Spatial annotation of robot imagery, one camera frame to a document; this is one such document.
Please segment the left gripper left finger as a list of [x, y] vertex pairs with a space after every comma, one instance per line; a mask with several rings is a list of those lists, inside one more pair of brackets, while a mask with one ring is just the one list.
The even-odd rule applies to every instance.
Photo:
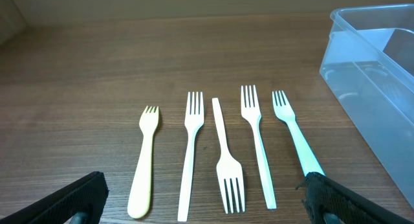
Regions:
[[99, 223], [108, 195], [104, 173], [91, 172], [1, 223]]

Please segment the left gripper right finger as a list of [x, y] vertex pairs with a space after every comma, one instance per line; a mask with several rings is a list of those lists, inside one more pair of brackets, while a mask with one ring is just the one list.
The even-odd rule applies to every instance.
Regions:
[[313, 224], [413, 224], [318, 172], [308, 173], [298, 187], [305, 189], [301, 202]]

